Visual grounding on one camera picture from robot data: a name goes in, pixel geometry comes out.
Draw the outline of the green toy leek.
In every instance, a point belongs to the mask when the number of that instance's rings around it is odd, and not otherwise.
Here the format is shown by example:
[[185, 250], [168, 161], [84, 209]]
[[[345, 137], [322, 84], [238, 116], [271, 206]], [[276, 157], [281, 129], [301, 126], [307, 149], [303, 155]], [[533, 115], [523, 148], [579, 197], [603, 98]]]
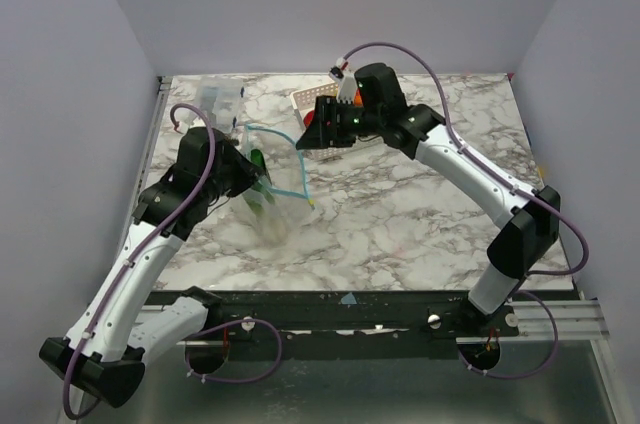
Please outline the green toy leek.
[[252, 149], [248, 157], [262, 169], [263, 175], [243, 194], [244, 201], [253, 215], [254, 227], [260, 236], [270, 244], [281, 244], [287, 236], [287, 226], [276, 197], [270, 191], [271, 179], [264, 155], [259, 149]]

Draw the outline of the white perforated plastic basket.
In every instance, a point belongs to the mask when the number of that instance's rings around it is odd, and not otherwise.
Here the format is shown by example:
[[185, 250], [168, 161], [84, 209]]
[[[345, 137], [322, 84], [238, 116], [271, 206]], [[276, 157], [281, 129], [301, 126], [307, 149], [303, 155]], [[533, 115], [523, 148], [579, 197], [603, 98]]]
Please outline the white perforated plastic basket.
[[[319, 96], [335, 97], [337, 95], [337, 84], [324, 84], [316, 87], [294, 91], [290, 94], [291, 105], [294, 115], [306, 134], [309, 128], [312, 129], [312, 136], [319, 137], [325, 129], [325, 124], [316, 115], [316, 99]], [[382, 143], [380, 137], [369, 136], [360, 140], [355, 139], [351, 147], [323, 147], [302, 150], [302, 153], [318, 162], [343, 158], [347, 153], [362, 151], [366, 148]]]

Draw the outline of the clear zip top bag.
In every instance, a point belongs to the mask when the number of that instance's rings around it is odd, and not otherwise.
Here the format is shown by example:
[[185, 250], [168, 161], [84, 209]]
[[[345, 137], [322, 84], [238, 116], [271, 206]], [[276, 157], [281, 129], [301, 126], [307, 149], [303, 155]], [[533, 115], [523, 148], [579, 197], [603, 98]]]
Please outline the clear zip top bag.
[[[304, 158], [289, 135], [277, 129], [248, 124], [244, 127], [240, 151], [245, 156], [252, 149], [259, 149], [266, 157], [272, 179], [270, 191], [276, 197], [287, 226], [283, 244], [301, 226], [316, 217], [316, 205], [308, 189]], [[242, 223], [253, 228], [261, 243], [275, 246], [256, 231], [253, 215], [244, 201], [244, 193], [232, 200], [231, 209]]]

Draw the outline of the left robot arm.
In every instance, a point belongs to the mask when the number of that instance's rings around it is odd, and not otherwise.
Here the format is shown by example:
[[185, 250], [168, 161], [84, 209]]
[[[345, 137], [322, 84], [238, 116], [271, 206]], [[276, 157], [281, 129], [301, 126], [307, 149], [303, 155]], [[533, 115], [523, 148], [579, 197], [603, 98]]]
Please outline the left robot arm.
[[40, 349], [65, 391], [76, 387], [121, 407], [158, 357], [190, 335], [209, 339], [220, 331], [217, 299], [197, 287], [145, 323], [136, 320], [210, 206], [242, 194], [262, 174], [217, 129], [196, 127], [182, 136], [175, 163], [140, 195], [124, 245], [92, 302], [65, 336], [46, 339]]

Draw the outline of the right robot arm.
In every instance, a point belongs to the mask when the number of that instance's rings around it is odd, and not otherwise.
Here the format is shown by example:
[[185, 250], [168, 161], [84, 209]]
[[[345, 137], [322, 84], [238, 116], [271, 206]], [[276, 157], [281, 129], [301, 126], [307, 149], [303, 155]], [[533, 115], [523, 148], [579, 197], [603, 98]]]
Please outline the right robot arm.
[[395, 71], [386, 64], [355, 72], [334, 67], [335, 96], [315, 100], [299, 150], [348, 148], [375, 136], [409, 159], [431, 168], [472, 199], [499, 233], [487, 249], [489, 266], [467, 295], [460, 323], [480, 336], [496, 324], [496, 311], [524, 282], [528, 271], [556, 242], [560, 196], [536, 190], [466, 146], [431, 107], [407, 103]]

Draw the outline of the red toy apple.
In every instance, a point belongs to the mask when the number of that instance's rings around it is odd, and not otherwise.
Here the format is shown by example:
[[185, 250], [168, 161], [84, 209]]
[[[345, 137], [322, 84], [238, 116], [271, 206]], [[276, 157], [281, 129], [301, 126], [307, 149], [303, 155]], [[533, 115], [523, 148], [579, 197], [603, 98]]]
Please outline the red toy apple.
[[303, 118], [303, 124], [306, 129], [311, 128], [315, 123], [315, 111], [310, 110]]

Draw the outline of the clear plastic parts box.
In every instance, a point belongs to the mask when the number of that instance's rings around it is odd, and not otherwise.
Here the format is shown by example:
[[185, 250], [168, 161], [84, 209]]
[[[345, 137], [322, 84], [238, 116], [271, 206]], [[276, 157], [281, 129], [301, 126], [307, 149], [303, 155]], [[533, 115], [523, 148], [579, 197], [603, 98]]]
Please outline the clear plastic parts box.
[[244, 100], [244, 83], [238, 78], [203, 76], [194, 103], [207, 115], [210, 124], [230, 134], [236, 127]]

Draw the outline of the black metal base rail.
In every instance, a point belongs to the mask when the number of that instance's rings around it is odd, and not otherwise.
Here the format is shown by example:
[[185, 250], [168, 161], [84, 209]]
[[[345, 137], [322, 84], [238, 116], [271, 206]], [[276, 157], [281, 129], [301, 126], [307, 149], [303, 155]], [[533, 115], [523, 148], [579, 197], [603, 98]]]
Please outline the black metal base rail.
[[483, 343], [519, 334], [514, 309], [492, 317], [465, 307], [463, 291], [218, 291], [206, 324], [243, 317], [269, 322], [233, 327], [186, 344], [199, 360], [345, 361], [427, 357], [454, 359], [463, 341]]

